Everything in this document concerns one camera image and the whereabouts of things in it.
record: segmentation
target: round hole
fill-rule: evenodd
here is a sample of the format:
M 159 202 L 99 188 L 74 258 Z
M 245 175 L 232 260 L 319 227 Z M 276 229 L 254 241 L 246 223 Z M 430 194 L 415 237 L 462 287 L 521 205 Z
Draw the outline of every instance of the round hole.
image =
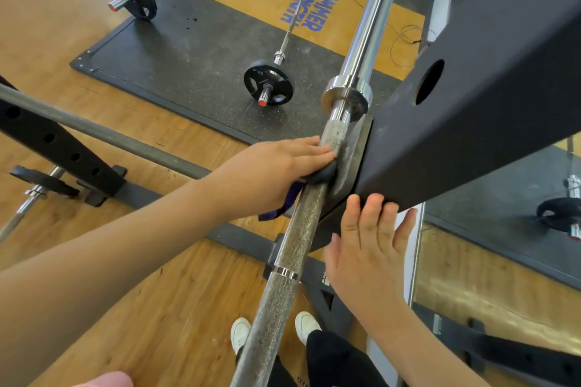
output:
M 415 97 L 415 104 L 422 104 L 422 102 L 432 93 L 434 87 L 440 79 L 441 73 L 444 70 L 444 60 L 436 61 L 425 73 L 421 84 L 419 85 L 418 94 Z
M 6 116 L 10 119 L 16 119 L 20 116 L 20 108 L 16 107 L 16 106 L 12 106 L 9 107 L 8 109 L 6 109 L 6 112 L 4 112 L 6 114 Z
M 567 374 L 567 376 L 573 375 L 573 367 L 569 363 L 563 364 L 563 370 Z

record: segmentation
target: black steel upright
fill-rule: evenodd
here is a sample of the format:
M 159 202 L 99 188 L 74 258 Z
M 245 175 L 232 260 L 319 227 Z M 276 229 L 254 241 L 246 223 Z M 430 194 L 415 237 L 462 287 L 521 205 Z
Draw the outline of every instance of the black steel upright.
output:
M 0 83 L 15 89 L 0 76 Z M 0 99 L 0 132 L 112 197 L 125 183 L 107 163 L 63 126 Z
M 581 131 L 580 49 L 581 0 L 466 0 L 375 114 L 352 192 L 406 209 Z

